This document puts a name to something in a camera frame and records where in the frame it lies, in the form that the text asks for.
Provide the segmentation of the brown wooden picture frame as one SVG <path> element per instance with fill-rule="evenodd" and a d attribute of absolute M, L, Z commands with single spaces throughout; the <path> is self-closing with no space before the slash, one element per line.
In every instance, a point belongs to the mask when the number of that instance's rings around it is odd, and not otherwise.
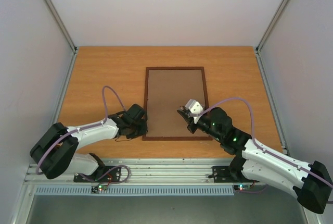
<path fill-rule="evenodd" d="M 209 107 L 203 67 L 146 67 L 144 109 L 148 132 L 144 141 L 211 141 L 197 130 L 187 130 L 188 123 L 177 112 L 190 99 Z"/>

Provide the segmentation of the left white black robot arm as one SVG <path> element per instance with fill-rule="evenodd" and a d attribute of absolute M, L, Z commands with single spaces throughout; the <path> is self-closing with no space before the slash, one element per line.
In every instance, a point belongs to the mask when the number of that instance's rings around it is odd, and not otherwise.
<path fill-rule="evenodd" d="M 31 148 L 38 175 L 54 179 L 63 173 L 77 173 L 89 182 L 102 181 L 110 172 L 101 159 L 93 154 L 78 154 L 77 150 L 102 140 L 128 140 L 147 133 L 147 113 L 134 104 L 128 110 L 106 119 L 77 127 L 53 124 Z"/>

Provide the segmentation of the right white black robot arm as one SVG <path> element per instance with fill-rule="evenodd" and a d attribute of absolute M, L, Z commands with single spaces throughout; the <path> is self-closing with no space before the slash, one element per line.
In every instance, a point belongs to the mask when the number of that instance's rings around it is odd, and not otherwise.
<path fill-rule="evenodd" d="M 182 106 L 177 112 L 190 133 L 201 130 L 235 156 L 229 166 L 234 180 L 246 178 L 273 186 L 296 198 L 309 211 L 323 214 L 332 192 L 332 179 L 324 164 L 294 159 L 254 140 L 234 127 L 231 117 L 219 107 L 204 113 L 201 105 L 194 103 L 192 108 Z"/>

